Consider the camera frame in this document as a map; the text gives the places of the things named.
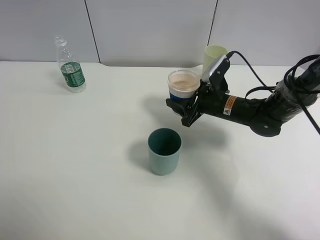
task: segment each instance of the white table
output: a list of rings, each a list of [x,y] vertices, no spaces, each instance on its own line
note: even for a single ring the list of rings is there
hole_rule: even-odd
[[[174,68],[82,68],[87,89],[70,93],[54,62],[0,62],[1,240],[320,239],[320,136],[304,113],[272,138],[207,115],[187,128],[165,104]],[[272,85],[289,67],[255,69]],[[246,66],[226,79],[236,96],[260,85]],[[183,140],[166,176],[148,167],[161,127]]]

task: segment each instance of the water bottle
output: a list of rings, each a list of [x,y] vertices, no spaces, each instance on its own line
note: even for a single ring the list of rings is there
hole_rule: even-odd
[[[56,45],[56,61],[68,89],[73,93],[80,93],[86,89],[86,80],[79,61],[67,49],[67,41],[60,35],[54,38]]]

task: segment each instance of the white wall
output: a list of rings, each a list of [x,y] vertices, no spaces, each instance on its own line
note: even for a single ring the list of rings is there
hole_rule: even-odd
[[[0,61],[55,61],[64,35],[82,62],[98,62],[83,0],[1,0]]]
[[[216,0],[87,0],[101,62],[187,67],[202,63]]]
[[[320,0],[219,0],[210,44],[254,65],[291,66],[320,52],[319,11]]]

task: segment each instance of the warning label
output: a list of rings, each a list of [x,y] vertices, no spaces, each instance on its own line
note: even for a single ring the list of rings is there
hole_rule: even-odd
[[[236,101],[237,97],[236,96],[229,96],[228,100],[226,101],[225,105],[224,105],[224,109],[223,109],[223,114],[224,115],[231,115],[231,110],[232,107]]]

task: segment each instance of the green bottle label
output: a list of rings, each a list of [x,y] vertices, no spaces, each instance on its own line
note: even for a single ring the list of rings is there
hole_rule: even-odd
[[[61,67],[61,72],[66,84],[71,88],[79,87],[86,81],[80,63],[78,62],[65,63]]]

